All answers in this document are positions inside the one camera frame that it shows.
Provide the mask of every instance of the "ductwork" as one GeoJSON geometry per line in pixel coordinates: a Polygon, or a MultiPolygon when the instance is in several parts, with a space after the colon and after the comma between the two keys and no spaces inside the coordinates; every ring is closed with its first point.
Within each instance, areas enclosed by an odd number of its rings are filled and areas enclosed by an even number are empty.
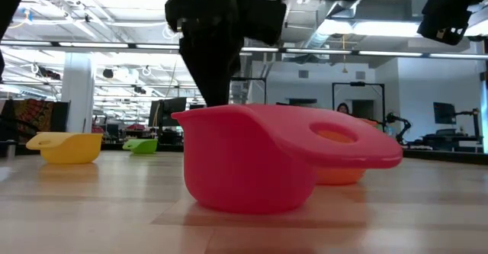
{"type": "MultiPolygon", "coordinates": [[[[325,9],[326,14],[323,15],[324,17],[330,17],[331,15],[337,14],[341,11],[347,10],[347,9],[352,9],[354,8],[361,0],[356,0],[353,2],[335,2],[331,4],[329,7],[325,9]]],[[[324,27],[328,26],[325,20],[322,22],[322,24],[317,28],[317,30],[312,34],[310,39],[305,42],[303,45],[303,48],[310,48],[310,49],[316,49],[316,48],[321,48],[323,44],[329,39],[329,35],[327,34],[322,34],[321,32],[325,31],[324,27]]]]}

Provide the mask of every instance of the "woman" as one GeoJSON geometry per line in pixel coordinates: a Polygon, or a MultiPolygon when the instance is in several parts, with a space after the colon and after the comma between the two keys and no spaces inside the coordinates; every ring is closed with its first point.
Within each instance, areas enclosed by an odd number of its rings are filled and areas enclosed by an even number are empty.
{"type": "Polygon", "coordinates": [[[349,106],[346,103],[342,102],[337,107],[337,111],[338,112],[341,112],[341,113],[344,113],[344,114],[349,114],[349,106]]]}

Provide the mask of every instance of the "wooden table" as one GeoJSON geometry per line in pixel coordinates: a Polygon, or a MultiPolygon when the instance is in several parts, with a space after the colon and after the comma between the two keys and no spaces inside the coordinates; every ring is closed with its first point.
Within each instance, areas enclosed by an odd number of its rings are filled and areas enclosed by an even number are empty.
{"type": "Polygon", "coordinates": [[[405,159],[272,216],[202,208],[182,174],[181,153],[0,160],[0,253],[488,253],[485,166],[405,159]]]}

